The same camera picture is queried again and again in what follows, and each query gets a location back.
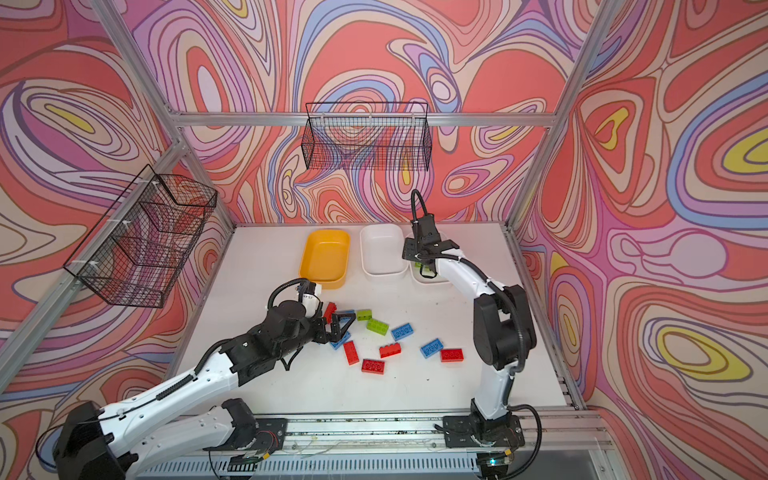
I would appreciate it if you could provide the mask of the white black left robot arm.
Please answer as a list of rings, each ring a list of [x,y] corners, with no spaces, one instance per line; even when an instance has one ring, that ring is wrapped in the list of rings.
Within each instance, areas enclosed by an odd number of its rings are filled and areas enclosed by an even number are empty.
[[[298,278],[277,287],[266,316],[245,333],[214,342],[190,369],[127,400],[72,410],[53,448],[61,479],[134,479],[157,464],[196,450],[271,455],[277,432],[232,398],[195,417],[190,409],[271,372],[289,369],[309,343],[338,343],[350,321],[326,315],[320,286]]]

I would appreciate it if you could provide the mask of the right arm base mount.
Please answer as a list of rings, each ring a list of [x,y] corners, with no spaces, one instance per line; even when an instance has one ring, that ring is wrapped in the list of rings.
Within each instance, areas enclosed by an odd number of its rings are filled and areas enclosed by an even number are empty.
[[[488,419],[471,400],[467,415],[446,415],[435,429],[444,437],[448,448],[504,448],[512,451],[525,445],[525,437],[517,415],[504,406],[502,415]]]

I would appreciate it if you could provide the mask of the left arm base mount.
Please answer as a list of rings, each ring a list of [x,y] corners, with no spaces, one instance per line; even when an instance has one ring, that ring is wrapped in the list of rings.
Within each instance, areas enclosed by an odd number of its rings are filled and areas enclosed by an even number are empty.
[[[244,400],[229,399],[221,407],[230,415],[232,433],[216,447],[206,452],[239,452],[229,460],[229,470],[243,465],[256,465],[283,448],[287,433],[287,418],[257,418]]]

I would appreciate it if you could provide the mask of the green lego brick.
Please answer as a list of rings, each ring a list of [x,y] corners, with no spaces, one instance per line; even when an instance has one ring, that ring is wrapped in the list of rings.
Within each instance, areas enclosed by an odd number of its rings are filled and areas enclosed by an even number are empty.
[[[370,319],[366,322],[366,328],[374,332],[378,335],[386,335],[389,331],[389,325],[385,322],[376,320],[376,319]]]
[[[373,318],[371,309],[356,310],[355,314],[356,314],[356,320],[361,322],[367,322]]]

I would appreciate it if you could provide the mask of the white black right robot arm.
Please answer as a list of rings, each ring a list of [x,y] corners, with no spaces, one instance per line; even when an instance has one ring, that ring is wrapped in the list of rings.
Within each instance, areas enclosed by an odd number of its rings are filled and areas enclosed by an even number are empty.
[[[443,239],[433,215],[412,220],[411,228],[403,258],[429,268],[473,302],[472,339],[485,364],[473,410],[497,420],[507,414],[514,377],[537,345],[527,294],[519,285],[494,281],[455,242]]]

